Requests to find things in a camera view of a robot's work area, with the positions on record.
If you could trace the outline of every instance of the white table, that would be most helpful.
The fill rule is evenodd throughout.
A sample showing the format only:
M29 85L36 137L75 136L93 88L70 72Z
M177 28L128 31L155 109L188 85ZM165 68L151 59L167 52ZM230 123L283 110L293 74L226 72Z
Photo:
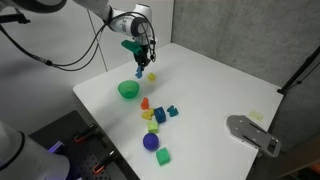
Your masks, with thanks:
M229 115L263 114L255 121L267 130L279 107L278 87L176 44L157 51L144 77L134 76L134 61L74 87L75 94L110 137L140 179L245 179L257 150L232 136L226 127ZM147 74L154 72L151 83ZM125 101L117 91L124 80L137 80L140 95ZM159 127L160 148L166 147L169 164L159 166L155 152L142 145L147 120L141 118L140 103L175 105L179 115Z

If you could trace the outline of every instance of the green block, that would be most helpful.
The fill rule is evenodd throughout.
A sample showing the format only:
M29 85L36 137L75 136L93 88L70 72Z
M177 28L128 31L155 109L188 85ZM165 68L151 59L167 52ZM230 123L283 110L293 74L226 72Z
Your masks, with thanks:
M136 55L139 55L139 53L142 51L141 46L136 42L124 40L121 42L121 45Z
M170 155L167 148L162 148L158 150L156 154L160 166L170 162Z
M158 123L155 121L148 122L148 132L157 134L159 132Z

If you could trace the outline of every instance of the purple ball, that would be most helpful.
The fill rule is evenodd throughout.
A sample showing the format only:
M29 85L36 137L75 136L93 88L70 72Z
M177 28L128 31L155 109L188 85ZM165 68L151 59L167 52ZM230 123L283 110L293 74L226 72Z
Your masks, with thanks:
M143 138L143 145L149 151L157 150L159 147L158 136L153 133L148 133Z

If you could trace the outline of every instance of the green bowl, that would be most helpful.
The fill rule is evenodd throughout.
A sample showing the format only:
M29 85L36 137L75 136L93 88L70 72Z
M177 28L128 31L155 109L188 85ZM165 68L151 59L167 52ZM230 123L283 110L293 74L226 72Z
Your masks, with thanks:
M123 81L119 84L118 91L125 99L133 99L139 93L139 83L133 80Z

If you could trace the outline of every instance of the green cube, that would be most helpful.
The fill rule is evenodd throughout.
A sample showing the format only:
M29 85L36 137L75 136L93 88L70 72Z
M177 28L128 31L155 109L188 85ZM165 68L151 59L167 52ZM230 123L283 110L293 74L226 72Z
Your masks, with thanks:
M159 132L158 123L155 121L148 122L148 132L157 134Z
M160 166L170 162L170 155L167 148L162 148L158 150L156 154Z

